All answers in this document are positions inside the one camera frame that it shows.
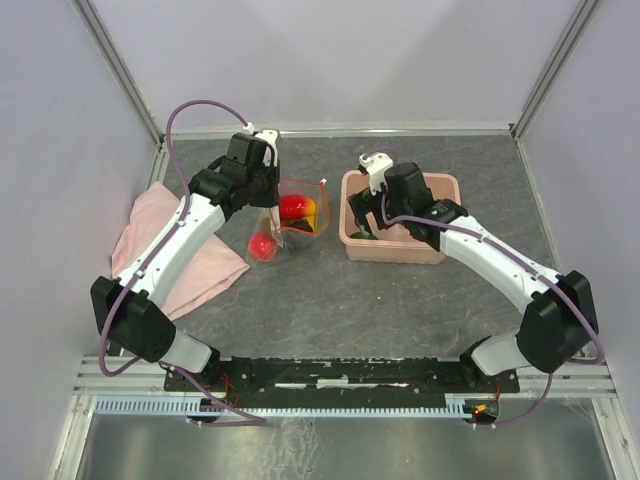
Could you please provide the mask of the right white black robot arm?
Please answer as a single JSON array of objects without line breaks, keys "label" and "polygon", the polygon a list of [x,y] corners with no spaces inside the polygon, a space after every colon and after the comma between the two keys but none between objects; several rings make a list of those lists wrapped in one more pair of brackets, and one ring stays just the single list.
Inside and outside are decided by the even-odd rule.
[{"label": "right white black robot arm", "polygon": [[463,386],[481,391],[496,375],[527,366],[552,374],[567,362],[582,363],[578,353],[588,344],[596,349],[591,363],[603,361],[593,294],[584,275],[561,274],[510,247],[456,201],[436,198],[413,162],[397,163],[375,152],[361,156],[358,169],[367,185],[347,202],[360,234],[374,237],[400,227],[414,242],[480,275],[522,315],[516,332],[471,347],[471,359],[458,368]]}]

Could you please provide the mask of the dark green fruit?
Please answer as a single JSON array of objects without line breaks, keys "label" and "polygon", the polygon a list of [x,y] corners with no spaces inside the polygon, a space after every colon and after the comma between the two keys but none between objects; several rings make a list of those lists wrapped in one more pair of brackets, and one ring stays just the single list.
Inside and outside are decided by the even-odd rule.
[{"label": "dark green fruit", "polygon": [[368,240],[368,241],[377,241],[378,237],[372,233],[364,231],[357,231],[349,235],[350,239],[353,240]]}]

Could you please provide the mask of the clear zip top bag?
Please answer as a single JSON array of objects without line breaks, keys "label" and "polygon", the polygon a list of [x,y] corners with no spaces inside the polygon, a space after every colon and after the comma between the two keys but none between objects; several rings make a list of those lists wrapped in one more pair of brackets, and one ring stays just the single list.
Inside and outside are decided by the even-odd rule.
[{"label": "clear zip top bag", "polygon": [[309,247],[330,223],[325,178],[319,182],[283,179],[276,207],[260,208],[245,260],[270,264]]}]

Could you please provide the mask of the dark purple plum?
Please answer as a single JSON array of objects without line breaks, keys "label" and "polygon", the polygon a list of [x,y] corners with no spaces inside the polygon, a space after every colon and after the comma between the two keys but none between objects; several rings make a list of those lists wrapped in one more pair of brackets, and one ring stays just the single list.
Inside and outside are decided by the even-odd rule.
[{"label": "dark purple plum", "polygon": [[287,227],[289,229],[292,229],[294,231],[298,231],[298,232],[306,232],[306,233],[313,233],[314,229],[312,227],[312,225],[305,219],[296,219],[290,223],[287,224]]}]

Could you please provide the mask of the yellow lemon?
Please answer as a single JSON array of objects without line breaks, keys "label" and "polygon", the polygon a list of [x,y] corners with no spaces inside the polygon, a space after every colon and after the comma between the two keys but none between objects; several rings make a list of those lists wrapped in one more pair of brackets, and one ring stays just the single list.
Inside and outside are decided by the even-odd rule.
[{"label": "yellow lemon", "polygon": [[302,223],[301,229],[308,232],[318,232],[318,215],[311,214],[304,216],[300,219]]}]

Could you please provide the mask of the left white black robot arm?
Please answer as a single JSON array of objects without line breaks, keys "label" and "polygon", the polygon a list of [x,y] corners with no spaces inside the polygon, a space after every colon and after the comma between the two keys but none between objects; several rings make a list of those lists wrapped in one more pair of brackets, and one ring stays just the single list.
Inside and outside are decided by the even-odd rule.
[{"label": "left white black robot arm", "polygon": [[115,279],[95,280],[90,295],[102,345],[186,370],[201,390],[219,383],[218,351],[180,331],[161,308],[195,254],[233,214],[245,206],[277,206],[279,138],[276,130],[233,135],[226,154],[192,177],[146,250]]}]

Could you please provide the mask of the small red fruit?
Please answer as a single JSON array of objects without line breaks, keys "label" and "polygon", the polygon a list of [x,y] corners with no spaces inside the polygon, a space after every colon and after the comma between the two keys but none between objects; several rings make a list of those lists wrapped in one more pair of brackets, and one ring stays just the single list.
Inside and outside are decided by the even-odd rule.
[{"label": "small red fruit", "polygon": [[311,197],[306,195],[282,195],[280,197],[278,210],[282,220],[293,221],[315,216],[317,204]]}]

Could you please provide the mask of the pink plastic bin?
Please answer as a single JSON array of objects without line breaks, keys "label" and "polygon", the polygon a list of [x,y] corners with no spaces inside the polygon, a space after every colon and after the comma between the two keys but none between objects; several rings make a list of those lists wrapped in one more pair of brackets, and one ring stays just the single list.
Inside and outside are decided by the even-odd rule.
[{"label": "pink plastic bin", "polygon": [[350,260],[437,265],[445,259],[444,254],[437,252],[426,243],[413,239],[401,225],[394,225],[388,230],[378,230],[371,214],[367,219],[376,240],[353,238],[357,228],[347,199],[367,186],[367,178],[358,170],[347,171],[342,178],[339,238]]}]

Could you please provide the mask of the red apple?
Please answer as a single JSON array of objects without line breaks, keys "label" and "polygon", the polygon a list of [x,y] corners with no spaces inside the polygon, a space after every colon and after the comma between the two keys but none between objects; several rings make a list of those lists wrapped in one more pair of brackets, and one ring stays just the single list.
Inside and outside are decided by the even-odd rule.
[{"label": "red apple", "polygon": [[248,244],[248,253],[256,261],[268,262],[276,254],[277,242],[268,234],[255,233]]}]

